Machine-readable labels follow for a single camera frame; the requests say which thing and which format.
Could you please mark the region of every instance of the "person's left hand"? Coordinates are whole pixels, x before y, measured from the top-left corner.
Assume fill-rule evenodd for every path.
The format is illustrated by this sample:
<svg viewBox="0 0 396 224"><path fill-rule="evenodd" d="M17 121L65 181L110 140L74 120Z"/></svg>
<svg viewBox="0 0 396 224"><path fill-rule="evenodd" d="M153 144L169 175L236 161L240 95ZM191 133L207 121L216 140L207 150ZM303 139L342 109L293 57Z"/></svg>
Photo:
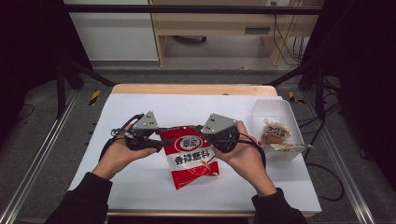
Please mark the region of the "person's left hand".
<svg viewBox="0 0 396 224"><path fill-rule="evenodd" d="M92 173L104 179L111 179L114 175L123 170L129 163L146 158L147 156L157 152L154 147L142 150L131 150L125 145L124 135L120 135L108 148L103 158L99 161Z"/></svg>

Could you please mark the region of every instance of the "person's right hand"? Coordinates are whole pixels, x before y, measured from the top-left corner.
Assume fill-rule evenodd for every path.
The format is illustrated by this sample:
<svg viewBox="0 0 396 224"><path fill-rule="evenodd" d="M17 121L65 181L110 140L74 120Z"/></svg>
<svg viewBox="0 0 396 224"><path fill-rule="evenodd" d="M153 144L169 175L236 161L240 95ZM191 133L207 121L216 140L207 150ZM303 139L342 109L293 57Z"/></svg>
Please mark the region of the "person's right hand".
<svg viewBox="0 0 396 224"><path fill-rule="evenodd" d="M251 141L245 135L248 131L242 121L237 123L240 140ZM235 149L228 153L222 153L220 150L213 147L216 157L228 163L233 169L249 182L257 191L259 197L264 197L276 193L276 188L265 172L262 164L262 157L259 151L252 145L238 143Z"/></svg>

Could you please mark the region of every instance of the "metal frame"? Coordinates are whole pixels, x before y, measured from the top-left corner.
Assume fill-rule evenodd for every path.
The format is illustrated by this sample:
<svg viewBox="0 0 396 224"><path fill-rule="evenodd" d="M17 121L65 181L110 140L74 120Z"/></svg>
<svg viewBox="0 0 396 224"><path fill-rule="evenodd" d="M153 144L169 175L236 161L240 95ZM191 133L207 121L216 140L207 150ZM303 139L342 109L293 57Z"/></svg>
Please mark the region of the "metal frame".
<svg viewBox="0 0 396 224"><path fill-rule="evenodd" d="M210 14L276 14L321 15L334 13L322 7L243 7L243 6L179 6L179 5L47 5L46 10L88 13L210 13Z"/></svg>
<svg viewBox="0 0 396 224"><path fill-rule="evenodd" d="M50 154L52 147L58 138L64 123L66 122L70 111L77 99L78 91L71 91L71 94L67 100L67 107L59 119L56 119L52 125L52 128L49 131L49 134L46 137L41 148L38 150L37 155L35 156L35 160L32 162L28 172L26 173L25 177L23 178L21 184L19 185L17 191L15 192L14 196L8 203L7 207L3 210L0 215L0 223L1 224L8 224L13 223L17 214L20 212L21 207L23 206L24 201L26 200L35 180L38 177L38 174L41 171L48 155Z"/></svg>

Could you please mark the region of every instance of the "wooden table edge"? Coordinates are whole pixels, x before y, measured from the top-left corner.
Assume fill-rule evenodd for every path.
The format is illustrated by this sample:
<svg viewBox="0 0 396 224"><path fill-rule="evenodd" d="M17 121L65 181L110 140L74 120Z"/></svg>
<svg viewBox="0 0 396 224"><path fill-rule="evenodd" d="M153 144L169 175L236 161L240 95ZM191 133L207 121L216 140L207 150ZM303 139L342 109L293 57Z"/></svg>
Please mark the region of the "wooden table edge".
<svg viewBox="0 0 396 224"><path fill-rule="evenodd" d="M273 86L201 84L118 84L111 93L277 96Z"/></svg>
<svg viewBox="0 0 396 224"><path fill-rule="evenodd" d="M255 211L163 211L110 209L109 217L254 217ZM312 217L315 212L303 212L304 217Z"/></svg>

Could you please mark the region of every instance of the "white cabinet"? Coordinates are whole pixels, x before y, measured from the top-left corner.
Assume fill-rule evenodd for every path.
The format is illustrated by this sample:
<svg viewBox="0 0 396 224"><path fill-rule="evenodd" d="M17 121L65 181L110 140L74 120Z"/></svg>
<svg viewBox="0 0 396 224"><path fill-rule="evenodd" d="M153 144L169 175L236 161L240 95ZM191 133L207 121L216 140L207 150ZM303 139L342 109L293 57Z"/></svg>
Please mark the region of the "white cabinet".
<svg viewBox="0 0 396 224"><path fill-rule="evenodd" d="M64 0L65 4L147 5L146 0ZM70 13L91 61L158 61L148 13Z"/></svg>

